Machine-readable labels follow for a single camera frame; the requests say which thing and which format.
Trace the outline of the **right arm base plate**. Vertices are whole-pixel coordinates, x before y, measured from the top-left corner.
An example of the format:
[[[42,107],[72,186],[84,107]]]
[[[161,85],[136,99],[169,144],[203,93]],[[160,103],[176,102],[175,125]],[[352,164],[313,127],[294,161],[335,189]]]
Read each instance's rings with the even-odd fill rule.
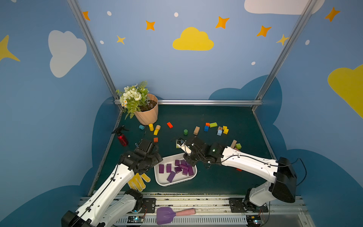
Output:
[[[246,198],[229,198],[229,206],[232,213],[268,213],[268,206],[257,206]]]

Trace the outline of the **white plastic storage bin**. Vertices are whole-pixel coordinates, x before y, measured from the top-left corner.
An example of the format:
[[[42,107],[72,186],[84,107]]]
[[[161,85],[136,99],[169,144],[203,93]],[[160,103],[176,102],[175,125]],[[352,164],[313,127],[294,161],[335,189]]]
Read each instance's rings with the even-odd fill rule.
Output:
[[[167,187],[189,181],[197,175],[197,167],[191,166],[183,156],[184,153],[164,157],[154,167],[155,179],[160,186]]]

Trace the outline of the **dark purple block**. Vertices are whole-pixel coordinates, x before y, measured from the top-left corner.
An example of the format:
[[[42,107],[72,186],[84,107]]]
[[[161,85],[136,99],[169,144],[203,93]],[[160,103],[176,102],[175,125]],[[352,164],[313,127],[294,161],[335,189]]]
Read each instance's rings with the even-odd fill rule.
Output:
[[[179,173],[179,172],[181,172],[181,171],[182,171],[182,168],[180,168],[180,167],[175,167],[174,171],[175,171],[175,173]]]

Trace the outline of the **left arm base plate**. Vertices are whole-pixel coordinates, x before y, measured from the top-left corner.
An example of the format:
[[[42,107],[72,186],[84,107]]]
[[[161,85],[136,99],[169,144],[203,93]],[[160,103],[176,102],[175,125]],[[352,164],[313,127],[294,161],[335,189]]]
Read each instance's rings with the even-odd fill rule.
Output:
[[[156,198],[145,198],[137,200],[132,213],[155,213],[156,210]]]

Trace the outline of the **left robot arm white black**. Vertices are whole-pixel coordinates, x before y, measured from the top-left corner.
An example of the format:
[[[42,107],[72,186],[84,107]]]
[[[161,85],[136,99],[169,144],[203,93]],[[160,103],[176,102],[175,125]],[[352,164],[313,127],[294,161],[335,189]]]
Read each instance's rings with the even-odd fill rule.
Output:
[[[63,227],[111,227],[129,212],[142,209],[143,195],[129,189],[111,205],[120,190],[136,174],[143,174],[162,161],[156,143],[142,139],[134,151],[121,155],[110,176],[102,186],[75,212],[67,211],[61,219]]]

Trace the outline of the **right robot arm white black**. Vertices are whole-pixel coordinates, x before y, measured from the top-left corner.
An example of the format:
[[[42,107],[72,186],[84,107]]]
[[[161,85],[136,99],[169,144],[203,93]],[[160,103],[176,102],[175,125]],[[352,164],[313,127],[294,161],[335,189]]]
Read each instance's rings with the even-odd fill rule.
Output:
[[[242,202],[244,211],[253,212],[274,200],[296,201],[297,175],[292,163],[284,157],[279,160],[260,158],[218,143],[208,145],[197,136],[178,139],[176,144],[184,151],[183,157],[191,166],[200,161],[234,167],[265,179],[265,183],[247,191]]]

